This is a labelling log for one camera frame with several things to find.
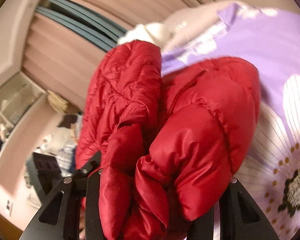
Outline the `red quilted down jacket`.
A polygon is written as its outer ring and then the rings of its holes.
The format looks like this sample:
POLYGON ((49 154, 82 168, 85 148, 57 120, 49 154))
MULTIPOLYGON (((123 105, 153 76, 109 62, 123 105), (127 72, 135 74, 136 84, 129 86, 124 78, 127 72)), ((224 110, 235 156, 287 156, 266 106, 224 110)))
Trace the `red quilted down jacket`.
POLYGON ((161 75, 156 45, 109 51, 91 79, 75 153, 100 152, 107 239, 182 239, 238 171, 257 126, 257 68, 238 57, 161 75))

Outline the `purple floral bed sheet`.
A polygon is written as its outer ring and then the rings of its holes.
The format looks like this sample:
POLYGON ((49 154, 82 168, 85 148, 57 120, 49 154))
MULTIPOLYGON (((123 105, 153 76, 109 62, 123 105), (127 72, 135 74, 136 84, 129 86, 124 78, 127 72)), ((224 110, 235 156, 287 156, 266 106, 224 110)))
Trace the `purple floral bed sheet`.
POLYGON ((300 15, 236 1, 192 41, 163 52, 162 74, 197 61, 240 57, 259 71, 261 108, 253 144, 237 179, 280 239, 300 229, 300 15))

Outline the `cluttered white shelf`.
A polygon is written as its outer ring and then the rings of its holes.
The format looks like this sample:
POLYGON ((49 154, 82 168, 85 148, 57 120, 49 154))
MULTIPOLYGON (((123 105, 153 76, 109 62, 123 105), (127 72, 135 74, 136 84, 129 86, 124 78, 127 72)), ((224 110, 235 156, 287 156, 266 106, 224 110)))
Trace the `cluttered white shelf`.
POLYGON ((46 91, 23 73, 0 86, 0 179, 6 171, 17 176, 35 148, 41 126, 35 118, 45 98, 46 91))

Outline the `beige curtain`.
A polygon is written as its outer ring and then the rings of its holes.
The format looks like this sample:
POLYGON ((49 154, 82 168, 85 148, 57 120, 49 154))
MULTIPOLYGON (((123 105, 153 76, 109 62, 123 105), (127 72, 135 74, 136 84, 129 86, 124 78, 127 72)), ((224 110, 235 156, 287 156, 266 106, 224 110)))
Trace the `beige curtain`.
POLYGON ((128 30, 211 1, 41 0, 26 39, 23 72, 83 108, 95 68, 128 30))

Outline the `grey beige pillow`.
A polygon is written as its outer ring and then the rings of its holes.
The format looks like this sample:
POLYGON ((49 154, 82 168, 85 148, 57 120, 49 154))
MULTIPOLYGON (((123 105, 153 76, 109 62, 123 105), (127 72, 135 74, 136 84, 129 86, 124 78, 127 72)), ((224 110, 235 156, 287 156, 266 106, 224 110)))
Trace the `grey beige pillow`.
POLYGON ((162 51, 168 52, 192 41, 219 20, 217 11, 232 3, 235 0, 210 2, 195 8, 178 10, 168 16, 162 23, 170 31, 171 37, 162 51))

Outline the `teal window frame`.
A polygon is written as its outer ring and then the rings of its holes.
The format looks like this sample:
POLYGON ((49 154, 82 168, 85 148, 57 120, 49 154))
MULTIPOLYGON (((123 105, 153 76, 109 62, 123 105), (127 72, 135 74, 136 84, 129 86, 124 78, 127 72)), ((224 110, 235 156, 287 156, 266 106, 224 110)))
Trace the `teal window frame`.
POLYGON ((41 0, 36 12, 70 29, 104 52, 127 30, 113 20, 70 0, 41 0))

